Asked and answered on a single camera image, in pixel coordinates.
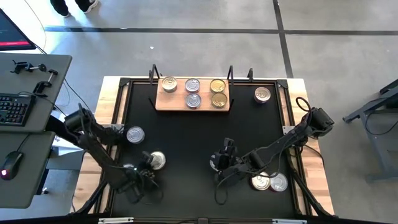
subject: metal frame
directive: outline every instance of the metal frame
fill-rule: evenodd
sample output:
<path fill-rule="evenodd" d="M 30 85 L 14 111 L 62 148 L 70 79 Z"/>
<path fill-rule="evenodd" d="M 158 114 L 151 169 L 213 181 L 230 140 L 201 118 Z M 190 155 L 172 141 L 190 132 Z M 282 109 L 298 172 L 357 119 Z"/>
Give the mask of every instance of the metal frame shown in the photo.
<path fill-rule="evenodd" d="M 374 149 L 377 159 L 381 165 L 381 173 L 376 175 L 367 175 L 366 180 L 368 182 L 374 182 L 378 180 L 386 180 L 398 178 L 398 169 L 395 167 L 394 162 L 392 161 L 391 156 L 389 155 L 389 151 L 396 151 L 397 149 L 383 149 L 377 145 L 376 135 L 369 133 L 366 130 L 366 123 L 371 114 L 374 113 L 396 113 L 396 111 L 391 110 L 377 110 L 382 106 L 386 106 L 389 103 L 395 102 L 398 100 L 398 80 L 392 82 L 388 86 L 384 87 L 380 90 L 381 96 L 376 99 L 366 103 L 360 109 L 352 112 L 350 115 L 343 118 L 345 123 L 351 123 L 352 120 L 356 118 L 361 118 L 362 124 L 365 128 L 366 135 L 372 144 L 372 148 Z"/>
<path fill-rule="evenodd" d="M 128 114 L 129 108 L 128 108 L 128 102 L 130 100 L 130 95 L 132 93 L 132 88 L 134 88 L 134 83 L 135 82 L 146 82 L 149 83 L 151 85 L 155 85 L 158 83 L 158 79 L 154 78 L 154 75 L 156 75 L 158 77 L 158 79 L 160 79 L 160 77 L 162 76 L 161 73 L 158 73 L 157 67 L 155 64 L 153 64 L 152 66 L 152 70 L 149 71 L 149 78 L 142 78 L 142 77 L 137 77 L 137 78 L 121 78 L 120 82 L 119 82 L 119 90 L 118 90 L 118 94 L 117 94 L 117 98 L 116 98 L 116 104 L 115 104 L 115 108 L 114 108 L 114 113 L 113 113 L 113 118 L 112 118 L 112 122 L 115 123 L 117 118 L 118 118 L 118 114 L 119 114 L 119 107 L 120 107 L 120 102 L 121 102 L 121 97 L 122 97 L 122 92 L 123 92 L 123 88 L 127 85 L 128 89 L 127 89 L 127 97 L 126 97 L 126 103 L 125 103 L 125 107 L 124 107 L 124 111 L 123 111 L 123 116 L 122 116 L 122 123 L 125 124 L 126 122 L 126 115 Z M 233 86 L 235 83 L 247 83 L 247 84 L 271 84 L 274 85 L 275 87 L 275 95 L 277 97 L 277 101 L 278 103 L 278 109 L 279 109 L 279 114 L 280 114 L 280 123 L 282 126 L 285 126 L 285 119 L 284 119 L 284 113 L 283 113 L 283 109 L 282 109 L 282 102 L 281 102 L 281 98 L 280 98 L 280 88 L 283 88 L 284 91 L 284 95 L 285 95 L 285 100 L 286 100 L 286 105 L 287 105 L 287 114 L 289 116 L 289 123 L 290 125 L 294 125 L 294 117 L 293 117 L 293 111 L 292 111 L 292 105 L 290 103 L 290 95 L 289 95 L 289 87 L 287 84 L 287 80 L 283 80 L 283 79 L 253 79 L 253 70 L 252 68 L 250 68 L 249 73 L 247 78 L 234 78 L 233 77 L 233 67 L 230 66 L 229 67 L 229 71 L 228 71 L 228 76 L 227 79 L 229 80 L 229 84 Z M 233 91 L 231 91 L 230 93 L 230 100 L 231 103 L 233 103 Z M 299 154 L 299 150 L 295 149 L 295 153 L 296 155 Z M 120 150 L 116 150 L 116 155 L 115 155 L 115 161 L 118 161 L 120 157 Z M 292 163 L 292 156 L 290 156 L 289 152 L 286 152 L 286 158 L 288 159 L 288 163 L 291 164 Z M 304 168 L 303 168 L 303 163 L 302 163 L 302 158 L 301 156 L 297 156 L 296 157 L 296 163 L 297 163 L 297 167 L 298 167 L 298 175 L 300 176 L 300 178 L 304 181 L 305 183 L 305 174 L 304 174 Z M 293 174 L 290 174 L 290 182 L 294 183 L 294 178 L 293 178 Z M 291 187 L 291 193 L 293 196 L 293 203 L 294 203 L 294 209 L 296 212 L 296 215 L 301 215 L 302 212 L 300 210 L 299 207 L 299 198 L 297 197 L 297 192 L 295 189 L 295 184 L 290 184 Z M 110 190 L 109 194 L 108 194 L 108 201 L 106 203 L 106 208 L 105 208 L 105 212 L 110 212 L 112 213 L 112 209 L 113 209 L 113 200 L 114 200 L 114 196 L 115 196 L 115 192 L 114 190 Z M 100 204 L 101 204 L 101 197 L 99 198 L 99 200 L 96 203 L 96 207 L 95 207 L 95 212 L 99 212 L 100 210 Z M 304 197 L 304 204 L 305 204 L 305 212 L 307 215 L 311 215 L 312 214 L 312 209 L 311 206 L 308 202 L 308 200 Z"/>

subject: shoe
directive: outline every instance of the shoe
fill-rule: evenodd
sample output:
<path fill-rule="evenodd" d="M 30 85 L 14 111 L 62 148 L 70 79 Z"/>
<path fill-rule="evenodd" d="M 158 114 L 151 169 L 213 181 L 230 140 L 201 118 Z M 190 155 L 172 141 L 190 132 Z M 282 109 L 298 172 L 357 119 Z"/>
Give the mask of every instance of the shoe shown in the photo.
<path fill-rule="evenodd" d="M 70 17 L 70 13 L 68 12 L 68 14 L 67 14 L 66 16 L 62 16 L 62 17 L 68 18 L 68 17 Z"/>
<path fill-rule="evenodd" d="M 95 6 L 98 5 L 99 0 L 90 0 L 91 5 L 88 6 L 87 11 L 83 11 L 85 14 L 89 13 Z"/>

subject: gray floor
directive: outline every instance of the gray floor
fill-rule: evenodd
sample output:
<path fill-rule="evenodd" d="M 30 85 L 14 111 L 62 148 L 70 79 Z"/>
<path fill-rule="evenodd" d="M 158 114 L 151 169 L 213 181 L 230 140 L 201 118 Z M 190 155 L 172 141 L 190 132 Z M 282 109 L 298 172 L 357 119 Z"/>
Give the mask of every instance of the gray floor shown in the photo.
<path fill-rule="evenodd" d="M 44 26 L 277 28 L 271 0 L 102 0 L 86 16 L 67 0 L 73 15 L 68 19 L 59 17 L 47 0 L 28 2 Z M 285 29 L 398 30 L 396 1 L 280 0 L 279 6 Z M 29 8 L 20 9 L 26 11 L 24 20 L 18 17 L 15 3 L 7 2 L 4 10 L 39 45 L 44 44 L 40 24 Z M 336 122 L 320 141 L 335 213 L 396 223 L 398 183 L 365 182 L 366 174 L 378 172 L 377 160 L 362 124 L 344 124 L 341 118 L 398 77 L 398 36 L 287 35 L 287 46 L 293 75 L 305 80 L 311 104 L 324 108 Z M 252 67 L 255 77 L 286 77 L 277 34 L 47 32 L 45 49 L 73 56 L 67 79 L 91 109 L 95 109 L 105 75 L 147 75 L 153 63 L 165 75 L 226 75 L 228 66 L 234 65 L 236 76 L 246 76 Z M 68 113 L 77 108 L 78 99 L 71 97 L 71 103 L 62 107 Z M 67 101 L 62 90 L 58 104 Z M 66 188 L 74 187 L 74 181 L 67 182 Z M 42 216 L 67 213 L 71 196 L 46 195 L 43 201 L 35 198 L 32 206 L 48 205 L 45 212 L 38 211 Z M 0 218 L 17 213 L 31 217 L 30 211 L 0 210 Z"/>

